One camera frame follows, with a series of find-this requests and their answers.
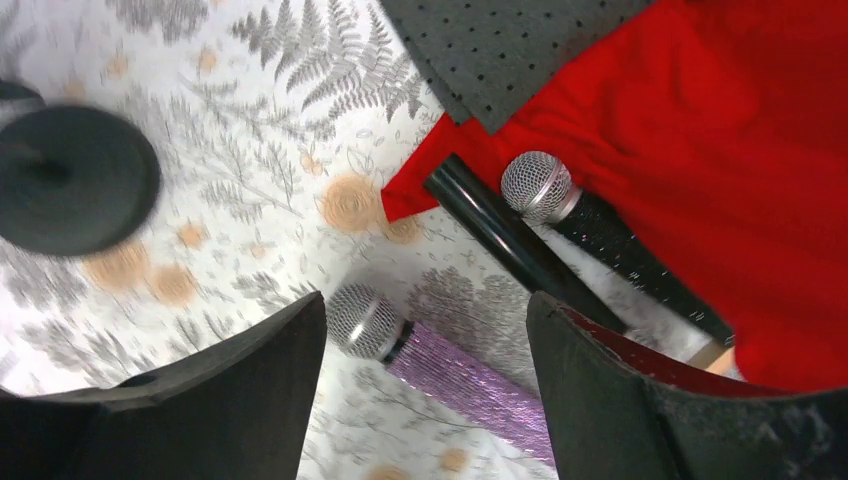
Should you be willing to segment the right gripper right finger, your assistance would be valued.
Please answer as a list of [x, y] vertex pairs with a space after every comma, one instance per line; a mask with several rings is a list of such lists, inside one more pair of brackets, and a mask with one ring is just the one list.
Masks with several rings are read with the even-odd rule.
[[673, 360], [546, 293], [526, 328], [563, 479], [843, 479], [847, 392], [790, 393]]

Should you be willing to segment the black mic stand back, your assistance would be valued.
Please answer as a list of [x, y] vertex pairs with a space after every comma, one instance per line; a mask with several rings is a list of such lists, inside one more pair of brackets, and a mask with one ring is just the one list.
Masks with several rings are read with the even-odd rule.
[[110, 249], [151, 215], [161, 180], [154, 147], [125, 118], [2, 81], [2, 239], [60, 257]]

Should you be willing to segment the silver head black microphone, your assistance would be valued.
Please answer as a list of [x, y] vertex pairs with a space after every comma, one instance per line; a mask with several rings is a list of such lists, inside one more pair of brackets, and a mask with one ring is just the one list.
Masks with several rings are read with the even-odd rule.
[[549, 226], [714, 341], [733, 344], [730, 327], [641, 243], [610, 204], [578, 187], [558, 158], [541, 151], [517, 156], [500, 188], [526, 221]]

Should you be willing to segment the purple glitter microphone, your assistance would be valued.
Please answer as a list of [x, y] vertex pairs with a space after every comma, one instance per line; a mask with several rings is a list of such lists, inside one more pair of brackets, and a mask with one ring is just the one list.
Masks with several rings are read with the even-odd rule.
[[326, 301], [329, 339], [553, 467], [541, 401], [421, 322], [403, 317], [378, 290], [345, 285]]

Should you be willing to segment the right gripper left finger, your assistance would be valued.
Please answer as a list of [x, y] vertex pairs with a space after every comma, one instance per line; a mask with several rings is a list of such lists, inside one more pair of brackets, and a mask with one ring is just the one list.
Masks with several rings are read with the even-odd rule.
[[1, 397], [5, 479], [293, 479], [327, 335], [312, 292], [108, 388]]

